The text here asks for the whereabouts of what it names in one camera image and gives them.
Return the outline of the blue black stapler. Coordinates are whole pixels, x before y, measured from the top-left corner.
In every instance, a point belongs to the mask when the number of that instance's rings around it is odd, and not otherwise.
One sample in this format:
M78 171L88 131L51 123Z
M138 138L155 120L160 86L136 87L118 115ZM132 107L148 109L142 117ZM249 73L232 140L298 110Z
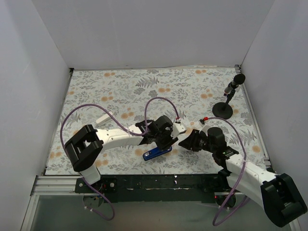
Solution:
M153 149L151 149L151 150L145 152L145 153L142 155L142 157L143 157L144 161L149 161L149 160L151 160L151 159L154 159L154 158L156 158L156 157L159 157L159 156L161 156L161 155L163 155L163 154L166 154L166 153L169 153L169 152L171 152L171 151L172 151L172 147L170 147L170 148L167 149L167 150L160 150L158 147L156 147L156 148L153 148Z

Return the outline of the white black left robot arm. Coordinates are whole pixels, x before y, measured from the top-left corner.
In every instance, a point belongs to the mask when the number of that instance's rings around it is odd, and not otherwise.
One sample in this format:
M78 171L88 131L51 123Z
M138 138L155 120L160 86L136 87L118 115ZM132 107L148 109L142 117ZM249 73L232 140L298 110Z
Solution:
M163 115L156 121L147 120L131 125L124 131L118 129L95 129L92 125L85 125L65 145L64 150L71 161L73 170L86 180L86 187L93 193L102 188L99 170L95 165L98 155L106 150L139 146L155 143L158 150L170 150L179 139L178 136L186 132L185 126L179 122L172 122Z

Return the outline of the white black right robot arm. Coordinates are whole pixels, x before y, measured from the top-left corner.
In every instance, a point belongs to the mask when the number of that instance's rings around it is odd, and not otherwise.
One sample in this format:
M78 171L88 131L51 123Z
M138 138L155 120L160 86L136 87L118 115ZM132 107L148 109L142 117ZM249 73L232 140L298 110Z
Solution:
M210 152L226 172L218 178L218 187L223 191L235 187L260 205L276 226L283 227L307 213L306 203L289 175L277 175L246 162L238 151L227 145L220 128L212 127L207 132L194 129L179 146L194 152Z

